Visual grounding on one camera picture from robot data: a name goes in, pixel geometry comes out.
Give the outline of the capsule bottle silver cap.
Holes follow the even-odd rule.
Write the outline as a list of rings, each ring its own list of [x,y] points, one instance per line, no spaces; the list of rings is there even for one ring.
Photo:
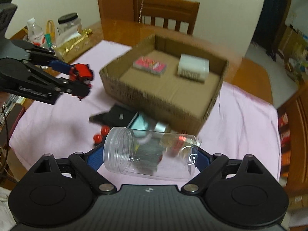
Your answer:
[[[161,122],[157,122],[153,130],[162,133],[159,144],[163,146],[164,153],[169,157],[187,159],[189,155],[197,152],[197,148],[202,143],[200,138],[189,135],[185,131],[178,133]]]

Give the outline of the gold tissue pack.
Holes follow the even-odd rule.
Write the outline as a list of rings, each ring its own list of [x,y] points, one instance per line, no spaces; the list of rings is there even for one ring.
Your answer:
[[[91,43],[88,35],[75,26],[67,29],[56,38],[54,51],[59,59],[69,63],[90,48]]]

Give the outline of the clear plastic jar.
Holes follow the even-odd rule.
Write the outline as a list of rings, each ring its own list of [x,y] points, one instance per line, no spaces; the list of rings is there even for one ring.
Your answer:
[[[162,180],[189,180],[196,170],[194,135],[114,127],[103,146],[103,164],[113,173]]]

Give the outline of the black square device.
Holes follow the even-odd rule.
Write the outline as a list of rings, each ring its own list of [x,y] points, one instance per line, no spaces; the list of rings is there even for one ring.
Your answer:
[[[139,115],[137,110],[132,110],[122,105],[115,104],[108,112],[101,112],[89,117],[89,122],[107,125],[112,127],[126,127],[128,128]]]

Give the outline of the red toy block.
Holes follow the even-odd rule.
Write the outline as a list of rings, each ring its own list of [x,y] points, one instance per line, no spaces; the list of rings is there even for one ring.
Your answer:
[[[94,78],[94,74],[88,64],[73,64],[68,75],[70,81],[77,81],[91,88],[91,82]]]

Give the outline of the black lid plastic jar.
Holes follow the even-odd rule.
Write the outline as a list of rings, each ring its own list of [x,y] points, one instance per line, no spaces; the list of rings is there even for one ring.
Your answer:
[[[77,13],[70,13],[58,19],[57,44],[70,41],[82,36],[82,23]]]

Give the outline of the cardboard box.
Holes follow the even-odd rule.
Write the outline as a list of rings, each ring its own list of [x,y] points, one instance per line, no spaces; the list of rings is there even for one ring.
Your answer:
[[[182,77],[177,69],[184,54],[209,60],[204,82]],[[166,65],[163,74],[137,69],[140,57]],[[220,92],[228,61],[204,48],[161,35],[151,35],[99,71],[104,89],[119,102],[168,124],[173,130],[197,135]]]

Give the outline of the wooden chair far side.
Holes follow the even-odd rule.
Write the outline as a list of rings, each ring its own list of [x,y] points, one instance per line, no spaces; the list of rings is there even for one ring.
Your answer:
[[[157,18],[163,19],[163,28],[168,28],[170,20],[175,21],[174,31],[179,32],[181,23],[187,23],[187,35],[192,35],[199,11],[199,2],[187,0],[138,0],[138,22],[143,17],[150,17],[150,25],[156,24]]]

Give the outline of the black toy car red wheels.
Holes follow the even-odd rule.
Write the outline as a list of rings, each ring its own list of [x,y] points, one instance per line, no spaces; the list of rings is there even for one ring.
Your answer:
[[[103,125],[100,129],[100,132],[93,136],[94,145],[101,144],[109,132],[110,132],[110,127],[107,125]]]

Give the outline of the water bottle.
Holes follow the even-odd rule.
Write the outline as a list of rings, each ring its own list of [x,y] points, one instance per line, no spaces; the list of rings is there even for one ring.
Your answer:
[[[47,49],[48,44],[45,39],[44,32],[42,28],[35,23],[35,19],[31,18],[27,21],[28,26],[28,39],[30,42],[35,45],[42,48]]]

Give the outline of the card box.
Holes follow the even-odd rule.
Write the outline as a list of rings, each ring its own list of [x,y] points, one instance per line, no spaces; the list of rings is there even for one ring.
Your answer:
[[[135,60],[135,62],[133,62],[133,67],[135,69],[161,76],[165,72],[167,65],[162,62],[141,56]]]

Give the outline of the wooden chair right side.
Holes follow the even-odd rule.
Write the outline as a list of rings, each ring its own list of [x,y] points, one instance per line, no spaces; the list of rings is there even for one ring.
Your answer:
[[[277,110],[278,116],[287,114],[288,124],[279,132],[290,131],[290,143],[282,152],[290,151],[290,164],[282,166],[288,172],[285,191],[290,197],[307,194],[307,82]]]

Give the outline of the grey cat figurine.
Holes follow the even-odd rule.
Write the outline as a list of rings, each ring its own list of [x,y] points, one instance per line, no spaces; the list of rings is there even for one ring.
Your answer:
[[[158,144],[140,145],[134,153],[134,167],[142,174],[153,175],[163,157],[163,148]]]

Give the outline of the wooden chair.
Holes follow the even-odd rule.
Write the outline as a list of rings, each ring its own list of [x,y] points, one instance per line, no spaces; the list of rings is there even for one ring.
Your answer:
[[[175,21],[174,31],[179,32],[181,23],[187,23],[187,35],[192,35],[199,11],[199,2],[187,0],[138,0],[138,22],[143,17],[150,17],[150,25],[156,24],[157,18],[163,19],[163,28],[168,28],[170,20]]]
[[[290,164],[282,166],[288,172],[285,191],[290,197],[307,194],[307,82],[277,110],[278,116],[287,114],[288,124],[279,132],[290,131],[290,143],[282,152],[290,151]]]

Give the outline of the white plastic container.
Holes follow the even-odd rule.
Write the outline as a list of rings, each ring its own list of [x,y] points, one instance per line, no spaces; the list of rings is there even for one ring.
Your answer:
[[[205,82],[209,75],[209,60],[182,54],[178,64],[177,74],[190,80]]]

